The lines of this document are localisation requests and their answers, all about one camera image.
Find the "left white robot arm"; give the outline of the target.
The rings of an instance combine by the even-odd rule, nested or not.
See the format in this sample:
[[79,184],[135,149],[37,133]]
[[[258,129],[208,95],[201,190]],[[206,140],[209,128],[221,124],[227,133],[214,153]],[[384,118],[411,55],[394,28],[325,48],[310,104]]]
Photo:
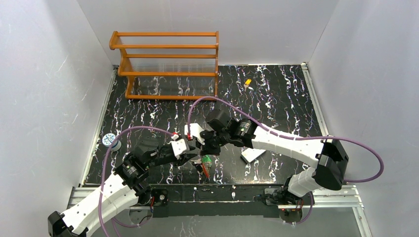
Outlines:
[[102,224],[122,210],[150,199],[146,182],[150,168],[167,163],[183,165],[196,157],[192,141],[178,139],[160,146],[153,139],[144,140],[124,158],[103,184],[73,207],[47,219],[51,237],[89,237]]

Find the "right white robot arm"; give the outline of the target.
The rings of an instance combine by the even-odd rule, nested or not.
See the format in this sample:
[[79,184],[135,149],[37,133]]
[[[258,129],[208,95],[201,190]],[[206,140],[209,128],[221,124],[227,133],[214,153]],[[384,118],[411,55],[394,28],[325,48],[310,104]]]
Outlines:
[[202,155],[219,155],[222,146],[232,144],[270,151],[307,164],[306,170],[286,180],[279,191],[282,198],[301,198],[319,188],[338,191],[343,185],[348,156],[338,140],[292,137],[252,118],[236,120],[222,110],[211,111],[206,123],[211,131],[196,123],[185,126],[188,137],[200,144]]

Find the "yellow tagged key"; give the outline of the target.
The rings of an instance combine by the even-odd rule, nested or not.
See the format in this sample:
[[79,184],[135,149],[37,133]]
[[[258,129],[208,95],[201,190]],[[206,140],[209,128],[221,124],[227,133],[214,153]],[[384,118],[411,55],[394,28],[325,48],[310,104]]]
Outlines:
[[246,92],[247,90],[253,90],[253,88],[251,87],[251,82],[252,79],[247,79],[244,83],[244,92]]

